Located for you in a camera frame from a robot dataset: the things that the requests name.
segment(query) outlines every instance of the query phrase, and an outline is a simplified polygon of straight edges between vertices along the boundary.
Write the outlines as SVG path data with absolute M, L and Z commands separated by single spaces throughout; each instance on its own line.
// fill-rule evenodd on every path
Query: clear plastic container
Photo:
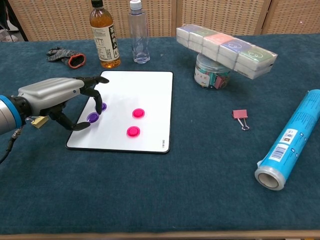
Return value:
M 203 88 L 221 89 L 227 86 L 231 69 L 199 53 L 196 56 L 194 80 Z
M 145 64 L 150 60 L 147 13 L 142 9 L 141 0 L 130 1 L 128 15 L 133 61 Z

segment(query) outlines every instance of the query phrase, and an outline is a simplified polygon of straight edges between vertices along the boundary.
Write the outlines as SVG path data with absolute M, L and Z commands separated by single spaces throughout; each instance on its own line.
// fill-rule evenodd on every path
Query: black cable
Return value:
M 8 157 L 9 153 L 10 153 L 11 150 L 12 150 L 12 147 L 14 146 L 14 142 L 15 142 L 16 140 L 17 140 L 17 139 L 16 139 L 16 138 L 13 138 L 13 137 L 9 140 L 8 147 L 7 147 L 7 149 L 5 150 L 4 156 L 3 156 L 3 157 L 1 158 L 1 160 L 0 160 L 0 164 L 2 164 L 3 161 Z
M 9 140 L 9 144 L 8 147 L 5 150 L 5 154 L 4 156 L 1 158 L 0 160 L 0 164 L 3 163 L 3 161 L 8 157 L 9 153 L 12 150 L 12 147 L 14 146 L 15 141 L 17 140 L 17 138 L 20 136 L 21 132 L 22 132 L 22 128 L 23 126 L 19 127 L 18 129 L 16 129 L 13 133 L 13 135 L 11 136 L 10 140 Z

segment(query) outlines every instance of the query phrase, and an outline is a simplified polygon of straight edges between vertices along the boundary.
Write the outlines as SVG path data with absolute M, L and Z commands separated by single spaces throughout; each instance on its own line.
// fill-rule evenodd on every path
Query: barcode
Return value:
M 108 60 L 112 59 L 110 49 L 106 50 L 106 57 Z
M 288 149 L 288 145 L 278 144 L 269 159 L 280 162 Z

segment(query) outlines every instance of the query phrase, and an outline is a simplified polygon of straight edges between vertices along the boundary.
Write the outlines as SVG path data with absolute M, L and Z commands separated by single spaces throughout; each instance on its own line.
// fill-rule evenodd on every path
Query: silver robot hand casing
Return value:
M 7 105 L 0 99 L 0 135 L 16 129 L 16 121 Z
M 31 107 L 32 116 L 40 111 L 64 103 L 80 94 L 82 80 L 56 77 L 49 78 L 18 89 L 18 96 L 25 98 Z

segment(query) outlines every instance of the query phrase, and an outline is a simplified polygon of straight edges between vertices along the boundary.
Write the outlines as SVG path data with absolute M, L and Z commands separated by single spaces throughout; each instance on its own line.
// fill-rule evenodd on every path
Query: bottle label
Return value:
M 105 62 L 118 59 L 119 50 L 114 25 L 91 28 L 99 59 Z

